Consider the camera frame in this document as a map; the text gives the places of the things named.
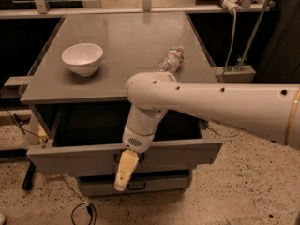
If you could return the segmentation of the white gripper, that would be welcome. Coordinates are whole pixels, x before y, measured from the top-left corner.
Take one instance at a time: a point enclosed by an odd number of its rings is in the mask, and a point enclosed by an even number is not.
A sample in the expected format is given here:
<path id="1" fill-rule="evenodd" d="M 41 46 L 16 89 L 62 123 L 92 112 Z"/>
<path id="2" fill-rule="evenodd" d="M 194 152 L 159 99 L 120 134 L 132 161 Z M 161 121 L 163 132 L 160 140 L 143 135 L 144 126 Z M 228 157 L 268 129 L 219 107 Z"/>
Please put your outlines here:
<path id="1" fill-rule="evenodd" d="M 137 153 L 141 154 L 147 151 L 154 137 L 154 131 L 150 127 L 126 124 L 122 142 L 130 150 L 124 151 L 121 155 L 114 181 L 114 188 L 116 190 L 124 191 L 126 189 L 131 175 L 139 163 Z"/>

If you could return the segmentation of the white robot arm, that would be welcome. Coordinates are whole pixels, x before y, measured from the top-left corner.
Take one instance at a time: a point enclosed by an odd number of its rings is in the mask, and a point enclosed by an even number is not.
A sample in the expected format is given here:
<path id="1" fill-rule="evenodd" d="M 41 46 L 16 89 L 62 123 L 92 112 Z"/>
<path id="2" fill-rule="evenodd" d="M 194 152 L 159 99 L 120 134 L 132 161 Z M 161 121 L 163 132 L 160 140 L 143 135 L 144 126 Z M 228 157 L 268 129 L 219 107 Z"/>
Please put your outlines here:
<path id="1" fill-rule="evenodd" d="M 158 124 L 173 110 L 300 149 L 300 85 L 180 83 L 169 72 L 143 72 L 126 84 L 131 104 L 114 188 L 126 189 L 139 154 L 152 145 Z"/>

